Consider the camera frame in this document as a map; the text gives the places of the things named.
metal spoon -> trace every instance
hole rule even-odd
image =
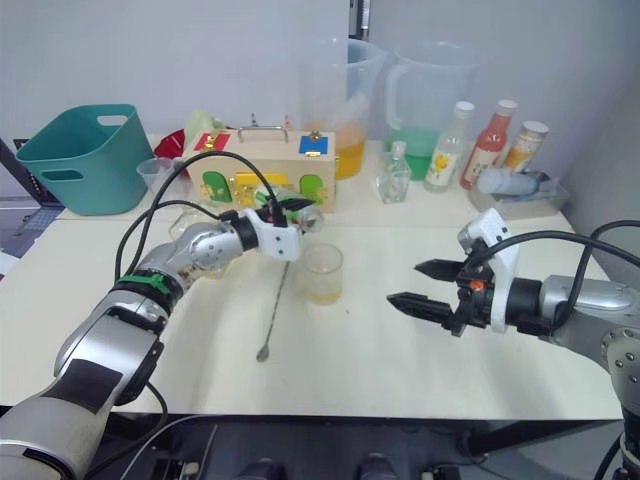
[[[258,350],[256,354],[256,360],[259,362],[264,362],[269,358],[269,339],[271,338],[271,332],[273,331],[273,324],[276,319],[276,312],[278,310],[278,303],[280,302],[280,294],[282,293],[282,287],[284,286],[284,281],[287,278],[287,272],[289,271],[289,264],[291,262],[287,262],[284,265],[284,272],[282,273],[282,280],[280,280],[280,286],[278,287],[278,294],[276,295],[276,302],[273,305],[273,313],[271,314],[271,323],[269,324],[269,330],[267,330],[267,337],[264,339],[264,344]]]

black cable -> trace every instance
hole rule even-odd
[[[596,228],[591,234],[591,238],[597,239],[604,232],[620,227],[640,227],[640,220],[618,220],[616,222],[606,223]],[[571,285],[571,292],[569,293],[567,302],[561,307],[559,315],[553,323],[552,331],[555,331],[562,327],[565,323],[567,323],[567,320],[571,316],[571,312],[573,312],[573,309],[575,308],[578,301],[578,297],[580,296],[580,290],[582,289],[582,283],[584,281],[584,276],[587,271],[587,265],[589,264],[589,259],[591,258],[592,252],[593,247],[589,245],[584,247],[582,256],[580,257],[580,262],[578,263],[578,269],[576,270],[573,284]]]
[[[242,155],[238,155],[237,153],[232,153],[232,152],[213,150],[213,151],[210,151],[210,152],[199,153],[199,154],[191,157],[186,162],[181,163],[179,166],[177,166],[176,169],[171,173],[171,175],[169,175],[169,177],[167,177],[167,179],[162,184],[162,186],[158,189],[158,193],[156,193],[156,196],[153,197],[153,201],[151,202],[151,205],[149,206],[149,213],[146,216],[146,220],[144,222],[144,226],[142,227],[142,232],[140,233],[140,241],[138,242],[138,248],[136,249],[136,253],[133,256],[133,260],[131,261],[131,265],[129,265],[129,268],[125,272],[126,275],[131,274],[131,272],[133,272],[133,270],[135,269],[136,265],[140,261],[140,256],[142,255],[142,250],[144,249],[144,244],[147,241],[147,235],[149,234],[149,228],[151,226],[151,220],[153,218],[153,214],[158,209],[158,204],[160,203],[160,199],[162,198],[162,195],[164,195],[164,192],[167,190],[167,188],[169,188],[169,185],[171,184],[171,182],[178,175],[180,175],[183,170],[185,170],[188,166],[192,165],[193,163],[197,162],[198,160],[202,160],[203,158],[207,158],[207,157],[229,157],[229,158],[234,158],[234,159],[238,160],[241,163],[244,163],[253,173],[256,174],[258,179],[260,179],[260,181],[262,182],[264,187],[267,189],[267,192],[269,193],[269,196],[273,200],[273,212],[272,213],[273,213],[273,223],[274,223],[274,225],[276,225],[276,226],[284,226],[284,225],[286,225],[286,220],[284,219],[284,214],[282,212],[282,207],[280,206],[280,202],[278,201],[278,198],[276,197],[275,193],[273,192],[273,189],[271,188],[271,185],[269,185],[269,182],[267,181],[267,179],[264,177],[262,172],[260,172],[260,170],[258,170],[256,168],[256,166],[253,163],[251,163],[249,160],[244,158]]]
[[[487,248],[486,250],[482,250],[476,254],[470,256],[465,262],[467,267],[475,267],[481,265],[485,261],[489,260],[496,253],[504,250],[505,248],[512,247],[518,243],[530,242],[531,240],[540,240],[540,239],[556,239],[556,240],[565,240],[567,242],[581,243],[582,245],[588,245],[592,248],[597,248],[598,250],[605,251],[611,255],[622,258],[632,265],[640,268],[640,257],[633,255],[632,253],[627,252],[621,248],[613,246],[609,243],[602,242],[600,240],[595,240],[590,237],[585,237],[584,235],[578,235],[577,233],[570,232],[562,232],[556,230],[541,230],[539,232],[530,232],[523,233],[521,235],[516,235],[510,238],[507,238],[492,247]]]
[[[613,443],[611,444],[611,446],[609,447],[609,450],[607,450],[607,454],[602,459],[602,462],[600,462],[600,466],[598,467],[598,470],[596,470],[596,474],[593,476],[593,480],[604,479],[604,476],[607,473],[607,470],[609,470],[609,466],[611,465],[611,462],[613,462],[613,458],[618,453],[618,450],[620,450],[621,436],[622,435],[618,435],[616,439],[613,441]]]
[[[204,213],[205,215],[208,215],[209,217],[213,218],[214,220],[219,220],[220,217],[218,217],[218,215],[211,213],[209,210],[207,210],[204,207],[201,207],[200,205],[197,205],[195,203],[192,202],[188,202],[186,200],[168,200],[166,202],[162,202],[159,203],[156,210],[159,210],[161,208],[164,207],[168,207],[170,205],[187,205],[191,208],[194,208],[202,213]],[[118,251],[116,252],[116,266],[115,266],[115,278],[114,278],[114,282],[117,282],[120,279],[120,270],[122,268],[122,254],[124,252],[124,247],[127,245],[127,241],[129,240],[129,237],[131,236],[131,234],[134,232],[134,230],[138,227],[138,225],[140,225],[140,223],[142,223],[142,221],[147,218],[147,215],[149,215],[151,209],[149,210],[145,210],[144,213],[142,213],[142,215],[140,215],[138,218],[136,218],[134,220],[134,222],[129,226],[129,228],[127,229],[127,231],[124,233],[124,235],[122,236],[122,240],[120,240],[120,244],[118,245]]]
[[[153,428],[149,430],[147,433],[145,433],[143,436],[132,441],[126,447],[123,447],[122,449],[118,450],[116,453],[109,455],[102,462],[100,462],[98,465],[96,465],[91,470],[89,470],[89,472],[85,476],[85,479],[89,479],[96,476],[105,468],[114,464],[125,455],[131,453],[131,451],[135,450],[136,447],[139,447],[140,445],[145,443],[147,440],[149,440],[151,437],[153,437],[156,434],[156,432],[161,430],[162,427],[164,427],[164,424],[167,423],[167,419],[169,418],[169,409],[167,408],[167,402],[165,401],[162,394],[156,389],[156,387],[154,387],[151,384],[151,382],[147,382],[147,388],[151,393],[153,393],[156,399],[158,399],[158,403],[160,404],[160,408],[162,409],[162,414],[160,415],[160,419],[158,420],[158,423],[156,423],[153,426]]]

plastic measuring pitcher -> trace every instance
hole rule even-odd
[[[455,103],[467,98],[484,56],[449,42],[407,43],[396,47],[395,54],[398,63],[386,85],[388,145],[405,142],[411,179],[423,180],[438,136]]]
[[[336,132],[336,178],[342,179],[362,167],[371,96],[387,52],[349,39],[346,58],[337,61],[337,49],[339,44],[327,42],[305,64],[301,107],[306,130]]]

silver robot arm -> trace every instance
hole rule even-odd
[[[495,210],[484,212],[458,235],[468,255],[496,245],[511,233]],[[585,280],[574,310],[558,326],[572,277],[550,276],[544,282],[516,277],[517,245],[503,249],[485,264],[430,260],[416,270],[436,280],[455,282],[459,305],[424,295],[398,293],[387,299],[400,311],[439,323],[453,335],[467,325],[504,332],[507,326],[593,360],[611,375],[622,406],[621,437],[625,476],[640,480],[640,293],[616,282]]]
[[[53,383],[0,419],[0,479],[83,478],[111,408],[144,388],[163,350],[160,334],[193,282],[253,248],[295,260],[300,234],[298,225],[276,227],[245,210],[151,250],[65,341]]]

teal plastic basket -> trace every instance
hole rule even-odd
[[[153,152],[133,105],[67,110],[16,155],[69,210],[80,215],[126,212],[146,186],[136,167]]]

